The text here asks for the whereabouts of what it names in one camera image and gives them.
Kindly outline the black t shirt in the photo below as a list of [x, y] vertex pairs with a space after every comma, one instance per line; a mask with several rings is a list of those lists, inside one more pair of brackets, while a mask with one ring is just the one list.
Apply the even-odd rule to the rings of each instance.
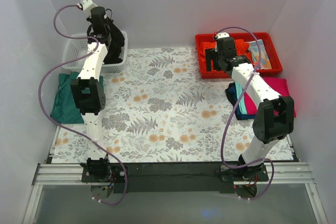
[[108, 53], [104, 59], [105, 64], [118, 64], [122, 62], [120, 54], [125, 44], [125, 38], [121, 30], [113, 23], [113, 20], [109, 20], [109, 28], [111, 35], [111, 42], [109, 44]]

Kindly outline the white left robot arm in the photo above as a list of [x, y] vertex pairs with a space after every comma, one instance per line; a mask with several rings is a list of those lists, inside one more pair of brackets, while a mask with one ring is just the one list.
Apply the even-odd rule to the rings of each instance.
[[102, 132], [102, 111], [106, 105], [106, 96], [99, 82], [103, 61], [108, 54], [109, 20], [104, 7], [94, 7], [89, 11], [93, 32], [89, 32], [87, 52], [90, 53], [83, 64], [77, 79], [70, 83], [76, 108], [86, 126], [86, 135], [92, 139], [88, 158], [99, 160], [109, 158], [104, 151]]

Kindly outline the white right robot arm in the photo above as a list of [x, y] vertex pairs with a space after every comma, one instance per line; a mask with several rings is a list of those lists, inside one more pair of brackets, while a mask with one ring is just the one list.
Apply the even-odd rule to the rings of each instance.
[[256, 166], [264, 162], [273, 146], [293, 132], [294, 100], [272, 89], [250, 60], [238, 55], [234, 39], [228, 33], [219, 33], [214, 40], [215, 48], [205, 50], [206, 69], [222, 70], [230, 75], [257, 108], [253, 140], [239, 157], [237, 165], [238, 176], [248, 181], [257, 174]]

